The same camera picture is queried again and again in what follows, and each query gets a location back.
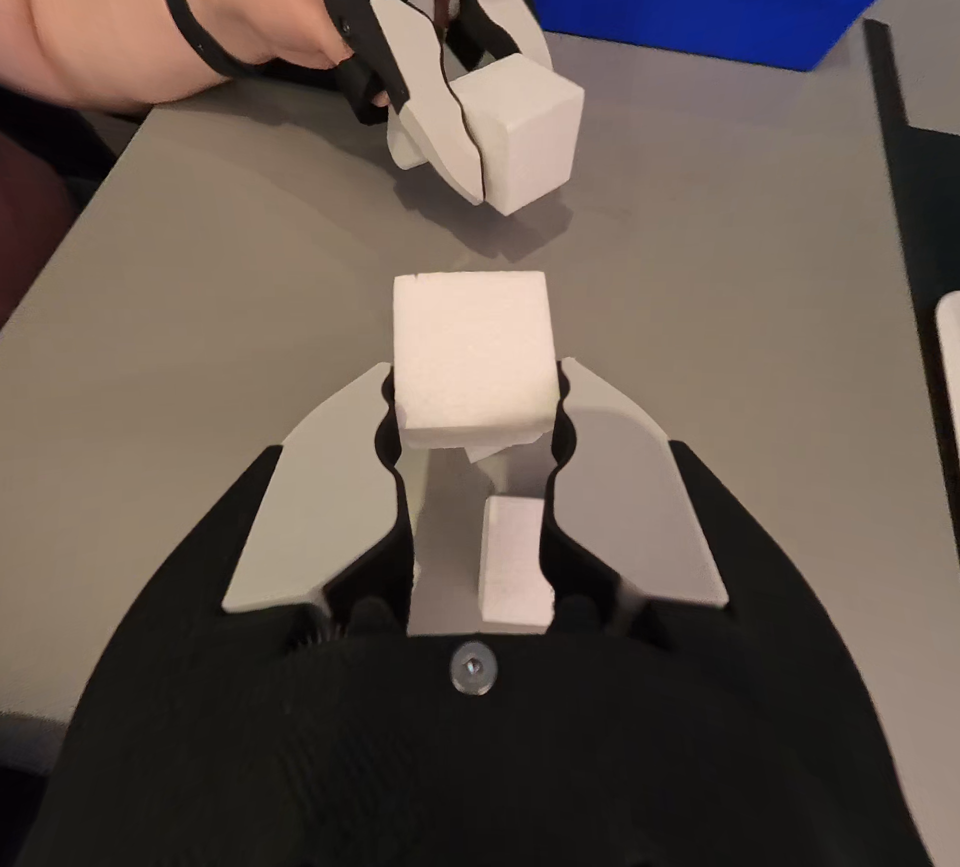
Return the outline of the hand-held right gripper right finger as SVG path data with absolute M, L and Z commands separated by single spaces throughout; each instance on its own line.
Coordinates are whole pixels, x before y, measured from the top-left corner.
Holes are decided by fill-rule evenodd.
M 539 543 L 555 612 L 585 598 L 604 628 L 651 601 L 723 610 L 729 593 L 666 430 L 572 357 L 558 363 Z

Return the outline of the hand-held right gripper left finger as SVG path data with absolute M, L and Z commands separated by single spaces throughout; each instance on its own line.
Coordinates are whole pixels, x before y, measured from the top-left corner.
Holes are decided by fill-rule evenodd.
M 311 604 L 344 629 L 359 601 L 378 597 L 407 627 L 415 549 L 401 455 L 393 369 L 381 362 L 282 442 L 222 609 Z

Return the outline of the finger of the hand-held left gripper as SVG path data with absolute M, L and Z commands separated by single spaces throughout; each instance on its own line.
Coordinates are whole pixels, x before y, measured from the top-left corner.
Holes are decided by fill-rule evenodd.
M 390 93 L 387 144 L 402 170 L 429 164 L 473 205 L 485 200 L 482 159 L 443 65 L 443 45 L 430 17 L 404 0 L 371 0 L 407 91 Z
M 521 55 L 552 71 L 546 34 L 530 0 L 451 0 L 442 43 L 464 71 Z

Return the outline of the black wrist watch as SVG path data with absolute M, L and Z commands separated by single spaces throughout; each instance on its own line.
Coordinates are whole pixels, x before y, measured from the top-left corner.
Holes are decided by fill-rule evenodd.
M 230 54 L 197 20 L 187 0 L 164 0 L 174 26 L 194 54 L 217 75 L 227 79 L 257 78 L 264 66 Z

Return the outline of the white hard foam cube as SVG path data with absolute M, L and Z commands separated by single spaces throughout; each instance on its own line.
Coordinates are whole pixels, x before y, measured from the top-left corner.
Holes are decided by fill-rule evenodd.
M 569 180 L 585 93 L 581 86 L 513 54 L 451 82 L 479 149 L 485 201 L 510 216 Z
M 543 431 L 494 433 L 479 441 L 468 442 L 464 447 L 464 451 L 469 462 L 475 464 L 511 448 L 533 444 L 538 441 L 543 434 Z
M 482 626 L 499 633 L 542 634 L 555 593 L 540 564 L 545 502 L 494 495 L 486 500 L 478 578 Z
M 551 432 L 560 383 L 540 271 L 413 273 L 392 286 L 393 404 L 413 450 Z

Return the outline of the person's left forearm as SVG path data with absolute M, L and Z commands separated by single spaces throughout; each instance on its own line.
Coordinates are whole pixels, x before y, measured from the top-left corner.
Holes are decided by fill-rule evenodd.
M 226 81 L 165 0 L 1 0 L 2 87 L 54 105 L 122 113 Z

